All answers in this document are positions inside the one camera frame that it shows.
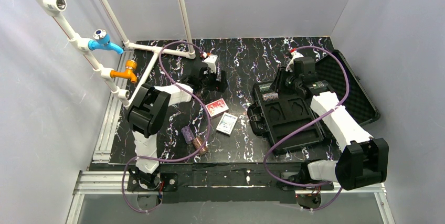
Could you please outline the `orange plastic faucet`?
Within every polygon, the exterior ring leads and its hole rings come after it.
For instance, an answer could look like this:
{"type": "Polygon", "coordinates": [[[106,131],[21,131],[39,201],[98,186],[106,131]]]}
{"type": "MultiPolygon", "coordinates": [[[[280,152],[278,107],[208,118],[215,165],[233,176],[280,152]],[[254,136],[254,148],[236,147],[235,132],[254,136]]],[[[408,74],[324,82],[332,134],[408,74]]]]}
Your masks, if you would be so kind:
{"type": "Polygon", "coordinates": [[[134,60],[127,60],[125,63],[125,69],[122,72],[117,72],[115,70],[110,71],[111,78],[122,78],[128,79],[131,83],[137,83],[137,76],[134,70],[137,68],[137,63],[134,60]]]}

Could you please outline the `aluminium rail frame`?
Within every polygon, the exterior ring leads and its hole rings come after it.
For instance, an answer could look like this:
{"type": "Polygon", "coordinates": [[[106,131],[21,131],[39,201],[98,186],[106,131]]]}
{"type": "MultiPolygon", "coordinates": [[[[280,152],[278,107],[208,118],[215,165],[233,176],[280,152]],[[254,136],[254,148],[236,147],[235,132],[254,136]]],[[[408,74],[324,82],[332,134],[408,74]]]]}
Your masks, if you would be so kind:
{"type": "Polygon", "coordinates": [[[331,205],[316,216],[298,212],[297,198],[277,187],[265,170],[263,158],[270,143],[251,129],[247,109],[256,82],[273,79],[285,59],[282,48],[225,49],[221,63],[228,72],[224,93],[204,92],[204,101],[225,99],[229,113],[238,117],[233,132],[225,135],[212,129],[208,153],[185,164],[161,165],[177,181],[166,185],[166,200],[155,208],[151,191],[131,191],[122,174],[125,163],[135,155],[134,136],[124,108],[111,106],[100,144],[105,154],[96,153],[88,171],[80,174],[69,223],[285,223],[299,218],[307,223],[383,223],[387,203],[381,201],[381,184],[355,191],[343,191],[334,200],[338,185],[322,188],[322,204],[331,205]]]}

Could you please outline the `blue plastic faucet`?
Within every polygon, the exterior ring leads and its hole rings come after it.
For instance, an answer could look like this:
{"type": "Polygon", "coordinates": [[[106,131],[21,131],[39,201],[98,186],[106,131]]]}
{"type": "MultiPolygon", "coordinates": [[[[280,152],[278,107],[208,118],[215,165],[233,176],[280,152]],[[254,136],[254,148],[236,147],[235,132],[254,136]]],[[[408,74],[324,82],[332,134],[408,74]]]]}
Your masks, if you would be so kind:
{"type": "Polygon", "coordinates": [[[111,38],[106,30],[104,29],[97,29],[93,34],[93,39],[88,42],[88,48],[93,50],[108,50],[108,51],[114,51],[118,55],[121,55],[124,53],[124,50],[119,45],[112,43],[111,38]]]}

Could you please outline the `white pvc pipe frame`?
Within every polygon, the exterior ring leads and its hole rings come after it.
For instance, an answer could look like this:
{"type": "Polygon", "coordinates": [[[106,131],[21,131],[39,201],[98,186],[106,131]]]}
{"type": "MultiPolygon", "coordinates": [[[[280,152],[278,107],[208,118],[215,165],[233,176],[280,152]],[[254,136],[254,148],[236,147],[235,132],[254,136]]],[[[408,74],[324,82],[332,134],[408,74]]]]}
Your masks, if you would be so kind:
{"type": "Polygon", "coordinates": [[[166,53],[173,56],[184,57],[187,59],[194,59],[196,57],[195,48],[192,45],[192,37],[190,34],[190,28],[188,23],[188,17],[185,7],[184,0],[178,0],[179,7],[181,10],[181,16],[183,19],[185,32],[186,32],[186,43],[188,44],[187,51],[177,51],[171,49],[164,49],[157,46],[143,46],[130,42],[125,32],[123,31],[117,17],[115,16],[109,2],[107,0],[99,0],[108,17],[111,20],[112,25],[117,30],[120,38],[122,39],[123,46],[120,47],[117,44],[111,42],[109,34],[104,29],[98,29],[94,32],[91,39],[81,37],[72,26],[65,19],[63,12],[67,9],[66,0],[35,0],[39,6],[45,11],[45,13],[50,16],[60,29],[65,33],[69,43],[82,54],[87,62],[92,66],[94,72],[101,76],[103,81],[111,90],[111,93],[123,104],[127,109],[129,108],[135,100],[136,94],[130,94],[128,90],[121,89],[114,83],[115,78],[128,79],[135,83],[136,92],[139,92],[142,84],[144,84],[154,67],[154,64],[158,61],[158,57],[161,54],[166,53]],[[115,51],[117,54],[121,55],[124,49],[137,49],[144,50],[153,53],[151,60],[149,61],[146,70],[140,78],[137,78],[134,74],[136,70],[136,63],[132,60],[127,61],[125,69],[123,72],[118,72],[111,68],[104,67],[101,63],[97,61],[93,55],[94,50],[108,50],[115,51]]]}

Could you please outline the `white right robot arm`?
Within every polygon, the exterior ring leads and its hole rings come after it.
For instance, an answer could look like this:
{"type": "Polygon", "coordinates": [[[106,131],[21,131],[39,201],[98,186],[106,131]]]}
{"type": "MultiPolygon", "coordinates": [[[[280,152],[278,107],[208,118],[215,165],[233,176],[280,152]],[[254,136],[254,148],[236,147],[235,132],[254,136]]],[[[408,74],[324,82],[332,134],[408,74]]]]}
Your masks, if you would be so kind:
{"type": "Polygon", "coordinates": [[[312,161],[303,164],[296,178],[284,179],[291,185],[313,186],[314,182],[337,182],[343,189],[352,190],[383,183],[387,178],[389,145],[383,138],[374,138],[364,130],[343,106],[347,95],[340,100],[332,86],[321,80],[311,57],[293,57],[277,74],[273,88],[293,91],[310,100],[310,108],[318,115],[290,133],[294,136],[322,121],[334,136],[341,150],[336,161],[312,161]]]}

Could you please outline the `orange black poker chip stack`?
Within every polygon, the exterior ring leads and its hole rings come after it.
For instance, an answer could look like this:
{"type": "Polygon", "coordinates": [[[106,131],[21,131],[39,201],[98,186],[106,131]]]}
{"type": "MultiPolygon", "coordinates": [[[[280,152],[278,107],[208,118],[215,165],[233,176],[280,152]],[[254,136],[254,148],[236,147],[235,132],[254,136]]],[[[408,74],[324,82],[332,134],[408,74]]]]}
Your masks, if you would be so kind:
{"type": "Polygon", "coordinates": [[[202,140],[200,136],[197,136],[192,140],[192,144],[196,150],[199,150],[199,155],[205,155],[208,152],[206,143],[202,140]]]}

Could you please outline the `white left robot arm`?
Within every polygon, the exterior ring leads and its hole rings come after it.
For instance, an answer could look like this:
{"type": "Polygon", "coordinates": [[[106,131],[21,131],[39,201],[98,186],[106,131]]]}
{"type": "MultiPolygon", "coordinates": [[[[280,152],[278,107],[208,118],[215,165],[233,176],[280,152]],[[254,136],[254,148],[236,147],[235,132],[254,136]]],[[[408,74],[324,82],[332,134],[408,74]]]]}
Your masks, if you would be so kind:
{"type": "Polygon", "coordinates": [[[163,127],[171,105],[189,102],[198,90],[224,92],[228,86],[227,72],[219,67],[194,67],[190,75],[170,86],[143,84],[136,92],[126,119],[135,140],[135,170],[132,178],[145,187],[159,184],[156,170],[161,162],[157,155],[157,134],[163,127]]]}

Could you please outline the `black poker set case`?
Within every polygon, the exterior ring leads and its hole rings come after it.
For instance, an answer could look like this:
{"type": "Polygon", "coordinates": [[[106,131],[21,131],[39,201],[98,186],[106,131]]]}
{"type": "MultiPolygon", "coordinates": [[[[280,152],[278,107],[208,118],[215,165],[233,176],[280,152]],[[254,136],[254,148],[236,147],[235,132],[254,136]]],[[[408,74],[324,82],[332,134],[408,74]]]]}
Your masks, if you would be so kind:
{"type": "MultiPolygon", "coordinates": [[[[345,57],[339,50],[332,51],[333,56],[326,56],[315,64],[316,73],[321,80],[328,82],[339,100],[346,92],[346,85],[341,67],[336,63],[338,59],[344,67],[349,82],[349,94],[343,106],[351,117],[359,124],[366,125],[380,118],[378,109],[371,101],[359,77],[353,72],[345,57]]],[[[311,99],[303,99],[296,94],[279,93],[279,99],[264,102],[258,86],[272,84],[272,81],[255,83],[251,96],[253,104],[247,109],[252,131],[257,136],[265,137],[270,145],[317,118],[310,109],[311,99]]],[[[276,155],[295,152],[305,146],[317,144],[324,139],[332,139],[333,135],[323,122],[317,122],[302,132],[290,137],[287,141],[273,150],[276,155]]]]}

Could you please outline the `purple poker chip stack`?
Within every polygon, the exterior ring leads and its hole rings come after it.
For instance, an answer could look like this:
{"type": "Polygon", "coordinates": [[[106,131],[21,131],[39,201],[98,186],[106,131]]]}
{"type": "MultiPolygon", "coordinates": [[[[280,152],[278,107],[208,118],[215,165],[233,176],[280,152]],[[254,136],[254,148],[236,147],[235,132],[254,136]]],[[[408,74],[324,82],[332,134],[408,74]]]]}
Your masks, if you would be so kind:
{"type": "Polygon", "coordinates": [[[186,142],[186,144],[191,144],[193,142],[193,140],[195,139],[195,135],[192,132],[192,130],[190,129],[189,126],[185,126],[181,129],[181,133],[184,137],[184,140],[186,142]]]}

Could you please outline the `red playing card deck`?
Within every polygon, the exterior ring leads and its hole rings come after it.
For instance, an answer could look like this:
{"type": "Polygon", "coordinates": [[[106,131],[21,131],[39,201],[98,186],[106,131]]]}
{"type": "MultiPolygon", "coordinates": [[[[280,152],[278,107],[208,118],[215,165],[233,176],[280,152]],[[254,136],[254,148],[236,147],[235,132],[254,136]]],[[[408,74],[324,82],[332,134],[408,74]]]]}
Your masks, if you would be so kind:
{"type": "Polygon", "coordinates": [[[211,118],[216,117],[222,113],[225,113],[229,110],[228,105],[226,104],[223,98],[218,99],[214,102],[205,105],[209,115],[211,118]]]}

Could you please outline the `blue playing card deck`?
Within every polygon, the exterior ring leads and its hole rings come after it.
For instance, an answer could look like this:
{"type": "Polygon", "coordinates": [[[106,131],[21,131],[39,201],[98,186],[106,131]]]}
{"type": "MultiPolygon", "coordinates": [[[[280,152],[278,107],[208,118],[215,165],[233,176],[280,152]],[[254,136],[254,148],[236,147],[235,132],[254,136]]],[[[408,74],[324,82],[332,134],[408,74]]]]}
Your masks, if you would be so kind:
{"type": "Polygon", "coordinates": [[[216,131],[222,134],[230,135],[237,123],[238,118],[227,112],[223,113],[219,123],[217,124],[216,131]]]}

